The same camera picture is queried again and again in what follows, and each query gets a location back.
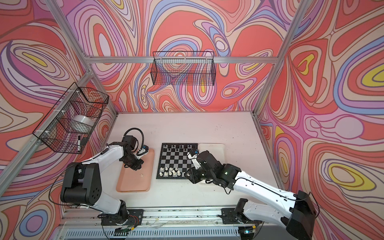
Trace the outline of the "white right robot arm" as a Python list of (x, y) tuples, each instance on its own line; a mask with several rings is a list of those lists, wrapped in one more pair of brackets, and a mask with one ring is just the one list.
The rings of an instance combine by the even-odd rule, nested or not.
[(204, 181), (223, 188), (226, 194), (232, 191), (244, 193), (262, 202), (261, 205), (248, 199), (239, 199), (233, 212), (235, 221), (241, 224), (255, 224), (258, 221), (274, 224), (298, 240), (310, 240), (319, 210), (310, 194), (284, 191), (259, 181), (240, 168), (221, 164), (209, 152), (191, 150), (188, 159), (193, 162), (185, 177), (193, 184)]

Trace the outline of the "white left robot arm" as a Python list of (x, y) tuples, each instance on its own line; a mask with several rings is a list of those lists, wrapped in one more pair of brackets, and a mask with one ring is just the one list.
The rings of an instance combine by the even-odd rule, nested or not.
[(129, 219), (126, 203), (103, 191), (101, 172), (115, 162), (122, 162), (124, 167), (134, 171), (140, 170), (144, 163), (142, 157), (148, 152), (146, 145), (134, 152), (129, 143), (113, 142), (92, 158), (69, 164), (65, 170), (61, 201), (97, 210), (112, 225), (126, 224)]

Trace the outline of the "black white chess board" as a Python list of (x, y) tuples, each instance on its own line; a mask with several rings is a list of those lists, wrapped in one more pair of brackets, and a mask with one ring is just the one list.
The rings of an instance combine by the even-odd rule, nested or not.
[(162, 143), (156, 179), (185, 180), (185, 173), (193, 166), (188, 158), (197, 143)]

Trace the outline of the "pink plastic tray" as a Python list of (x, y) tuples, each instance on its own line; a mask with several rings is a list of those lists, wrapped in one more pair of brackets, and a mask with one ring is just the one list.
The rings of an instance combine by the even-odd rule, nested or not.
[(121, 168), (116, 186), (117, 192), (140, 193), (150, 190), (155, 161), (154, 149), (149, 149), (149, 152), (142, 157), (142, 160), (144, 163), (140, 170), (134, 171), (131, 168)]

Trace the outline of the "white plastic tray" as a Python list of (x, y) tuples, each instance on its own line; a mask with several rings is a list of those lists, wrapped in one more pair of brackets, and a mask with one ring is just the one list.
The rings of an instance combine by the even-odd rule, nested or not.
[(222, 167), (228, 163), (226, 146), (221, 143), (200, 143), (198, 144), (198, 150), (201, 154), (204, 151), (209, 151), (214, 158), (221, 163)]

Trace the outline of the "black marker in basket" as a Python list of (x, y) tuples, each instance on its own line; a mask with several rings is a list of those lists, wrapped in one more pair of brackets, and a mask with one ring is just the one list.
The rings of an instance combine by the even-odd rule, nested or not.
[(77, 152), (81, 153), (82, 151), (82, 146), (81, 146), (81, 135), (78, 136), (78, 141), (77, 141)]

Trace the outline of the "white roll in basket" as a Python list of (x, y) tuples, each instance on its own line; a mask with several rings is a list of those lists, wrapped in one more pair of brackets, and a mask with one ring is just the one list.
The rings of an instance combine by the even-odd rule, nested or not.
[(94, 126), (94, 121), (83, 115), (76, 115), (70, 121), (70, 129), (74, 133), (89, 134)]

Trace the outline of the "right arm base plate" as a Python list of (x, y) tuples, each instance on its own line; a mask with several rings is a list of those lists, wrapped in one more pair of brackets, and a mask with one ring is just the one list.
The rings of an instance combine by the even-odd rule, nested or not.
[(244, 213), (236, 211), (235, 208), (222, 208), (219, 217), (223, 220), (223, 224), (225, 225), (252, 224), (258, 226), (263, 223), (263, 221), (259, 220), (250, 220), (244, 215)]

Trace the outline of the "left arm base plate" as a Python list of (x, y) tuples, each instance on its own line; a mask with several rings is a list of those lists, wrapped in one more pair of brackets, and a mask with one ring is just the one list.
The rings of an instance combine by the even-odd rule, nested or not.
[(109, 214), (100, 214), (98, 218), (101, 219), (101, 225), (104, 226), (128, 226), (128, 227), (137, 227), (142, 224), (143, 220), (143, 209), (128, 209), (127, 214), (120, 216), (118, 214), (109, 215)]

